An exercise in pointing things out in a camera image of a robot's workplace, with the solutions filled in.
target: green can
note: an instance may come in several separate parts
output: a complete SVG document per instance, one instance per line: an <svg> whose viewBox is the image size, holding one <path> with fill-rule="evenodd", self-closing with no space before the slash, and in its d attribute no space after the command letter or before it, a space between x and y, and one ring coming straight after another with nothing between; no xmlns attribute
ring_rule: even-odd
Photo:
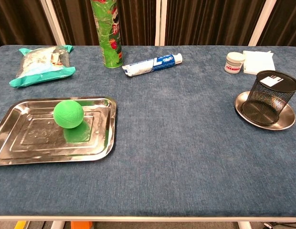
<svg viewBox="0 0 296 229"><path fill-rule="evenodd" d="M103 62L107 68L123 65L116 0L91 0Z"/></svg>

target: curtain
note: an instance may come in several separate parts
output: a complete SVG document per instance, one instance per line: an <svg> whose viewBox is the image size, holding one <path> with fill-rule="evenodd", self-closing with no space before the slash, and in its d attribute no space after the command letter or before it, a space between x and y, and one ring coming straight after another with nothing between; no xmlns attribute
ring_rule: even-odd
<svg viewBox="0 0 296 229"><path fill-rule="evenodd" d="M55 45L39 0L0 0L0 46Z"/></svg>
<svg viewBox="0 0 296 229"><path fill-rule="evenodd" d="M165 45L248 45L265 0L168 0Z"/></svg>
<svg viewBox="0 0 296 229"><path fill-rule="evenodd" d="M90 0L52 0L66 44L98 45Z"/></svg>
<svg viewBox="0 0 296 229"><path fill-rule="evenodd" d="M296 46L296 0L277 0L257 45Z"/></svg>
<svg viewBox="0 0 296 229"><path fill-rule="evenodd" d="M90 0L52 0L65 42L98 45ZM154 45L156 0L117 0L123 45Z"/></svg>
<svg viewBox="0 0 296 229"><path fill-rule="evenodd" d="M117 0L123 45L154 45L156 0Z"/></svg>

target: metal plate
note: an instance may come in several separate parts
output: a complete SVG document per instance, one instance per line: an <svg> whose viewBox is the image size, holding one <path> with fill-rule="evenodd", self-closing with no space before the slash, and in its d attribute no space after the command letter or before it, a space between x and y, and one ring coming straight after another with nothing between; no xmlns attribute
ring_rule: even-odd
<svg viewBox="0 0 296 229"><path fill-rule="evenodd" d="M237 112L240 114L242 118L244 118L249 123L267 130L285 130L291 127L295 123L296 121L295 112L292 110L292 108L288 104L286 104L286 106L283 108L282 112L279 115L278 121L273 125L263 126L263 125L258 125L257 123L254 123L253 121L248 119L246 116L244 116L241 111L242 104L247 100L249 93L250 92L241 93L240 95L237 96L234 103L235 109L237 110Z"/></svg>
<svg viewBox="0 0 296 229"><path fill-rule="evenodd" d="M84 121L73 129L63 129L53 119L54 107L67 99L77 101L85 112ZM112 149L115 116L111 98L21 101L0 122L0 166L99 160Z"/></svg>

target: toothpaste tube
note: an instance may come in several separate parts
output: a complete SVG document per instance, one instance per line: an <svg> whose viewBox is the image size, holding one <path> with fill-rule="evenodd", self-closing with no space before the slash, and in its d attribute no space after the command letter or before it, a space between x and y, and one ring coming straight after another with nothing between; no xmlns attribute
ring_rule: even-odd
<svg viewBox="0 0 296 229"><path fill-rule="evenodd" d="M123 66L124 72L127 76L141 75L153 71L161 70L164 68L172 67L182 62L182 55L166 55L146 61L140 61L133 64Z"/></svg>

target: round metal dish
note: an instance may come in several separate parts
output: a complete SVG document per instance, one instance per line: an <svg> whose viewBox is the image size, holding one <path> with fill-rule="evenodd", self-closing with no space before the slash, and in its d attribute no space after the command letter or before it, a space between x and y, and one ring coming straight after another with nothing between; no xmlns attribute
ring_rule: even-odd
<svg viewBox="0 0 296 229"><path fill-rule="evenodd" d="M242 104L247 100L249 93L250 92L241 93L240 95L237 96L234 103L235 109L237 110L238 114L240 114L240 116L244 118L246 121L248 121L249 123L267 130L285 130L291 127L295 123L296 121L295 112L292 110L292 108L288 104L286 104L286 106L283 108L282 112L279 115L278 121L273 125L263 126L248 119L245 115L243 115L241 107L242 107Z"/></svg>

